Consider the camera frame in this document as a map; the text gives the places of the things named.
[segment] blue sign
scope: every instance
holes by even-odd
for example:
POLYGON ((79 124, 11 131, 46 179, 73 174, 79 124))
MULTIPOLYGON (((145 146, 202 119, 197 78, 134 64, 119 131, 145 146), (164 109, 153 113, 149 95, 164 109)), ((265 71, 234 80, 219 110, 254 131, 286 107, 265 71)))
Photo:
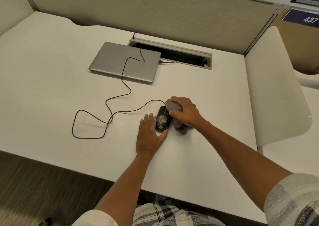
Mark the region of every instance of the blue sign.
POLYGON ((319 14, 298 9, 292 8, 282 20, 319 28, 319 14))

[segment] rolled sleeve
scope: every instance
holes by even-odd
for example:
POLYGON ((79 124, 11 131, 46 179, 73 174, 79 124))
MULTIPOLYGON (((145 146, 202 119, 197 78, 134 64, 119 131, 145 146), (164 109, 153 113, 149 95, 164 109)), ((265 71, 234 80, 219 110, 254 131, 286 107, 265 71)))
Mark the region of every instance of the rolled sleeve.
POLYGON ((319 225, 318 204, 319 178, 297 173, 273 187, 265 200, 264 212, 269 226, 319 225))
POLYGON ((72 226, 118 226, 114 219, 100 210, 90 210, 82 214, 72 226))

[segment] white tabletop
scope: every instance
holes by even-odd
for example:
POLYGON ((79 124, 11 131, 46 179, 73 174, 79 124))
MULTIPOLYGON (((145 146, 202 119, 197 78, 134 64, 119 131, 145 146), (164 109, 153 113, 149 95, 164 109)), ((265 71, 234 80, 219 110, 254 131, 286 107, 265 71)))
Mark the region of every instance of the white tabletop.
MULTIPOLYGON (((71 134, 74 115, 85 109, 110 116, 109 97, 126 93, 121 80, 88 70, 104 42, 127 45, 133 33, 82 27, 36 12, 0 37, 0 150, 115 181, 135 156, 139 120, 162 103, 117 114, 106 137, 71 134)), ((153 84, 127 82, 132 94, 110 101, 113 111, 132 110, 151 99, 190 97, 215 126, 256 149, 244 56, 136 34, 137 38, 212 54, 212 70, 160 65, 153 84)), ((105 125, 79 115, 75 132, 99 136, 105 125)), ((173 128, 152 160, 142 189, 265 222, 213 147, 197 131, 173 128)))
POLYGON ((266 157, 294 173, 319 177, 319 74, 305 75, 296 71, 312 116, 312 125, 303 135, 263 147, 266 157))

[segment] brown carpet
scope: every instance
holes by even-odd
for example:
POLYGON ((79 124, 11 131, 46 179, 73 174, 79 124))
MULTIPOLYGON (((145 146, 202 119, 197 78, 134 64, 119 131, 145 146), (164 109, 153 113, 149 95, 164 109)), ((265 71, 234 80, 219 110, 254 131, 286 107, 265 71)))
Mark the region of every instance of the brown carpet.
MULTIPOLYGON (((113 182, 0 151, 0 225, 38 226, 51 217, 53 226, 69 226, 93 209, 113 182)), ((150 202, 154 194, 142 192, 150 202)), ((176 206, 214 215, 228 226, 263 224, 176 201, 176 206)))

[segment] computer mouse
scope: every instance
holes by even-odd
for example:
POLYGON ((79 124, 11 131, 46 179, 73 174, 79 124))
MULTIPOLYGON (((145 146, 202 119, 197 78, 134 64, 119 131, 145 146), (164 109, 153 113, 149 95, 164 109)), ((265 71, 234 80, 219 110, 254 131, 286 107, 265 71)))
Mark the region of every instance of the computer mouse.
POLYGON ((166 106, 160 107, 156 116, 156 128, 160 131, 164 131, 169 128, 171 121, 172 117, 169 115, 166 106))

